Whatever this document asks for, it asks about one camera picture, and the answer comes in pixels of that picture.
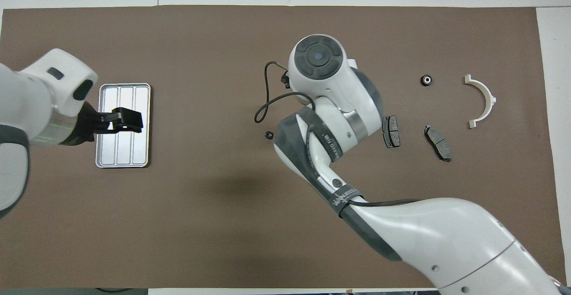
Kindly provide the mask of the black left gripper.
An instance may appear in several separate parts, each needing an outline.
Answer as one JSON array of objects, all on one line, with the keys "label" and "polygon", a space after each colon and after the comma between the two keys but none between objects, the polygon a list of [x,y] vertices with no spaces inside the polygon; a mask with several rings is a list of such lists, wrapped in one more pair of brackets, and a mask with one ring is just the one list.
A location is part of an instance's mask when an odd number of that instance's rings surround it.
[{"label": "black left gripper", "polygon": [[[109,130],[112,122],[115,130]],[[60,144],[63,146],[77,146],[85,142],[94,142],[95,134],[115,134],[119,132],[141,133],[143,118],[140,112],[118,107],[112,112],[98,112],[88,102],[84,102],[78,115],[77,122],[70,135]]]}]

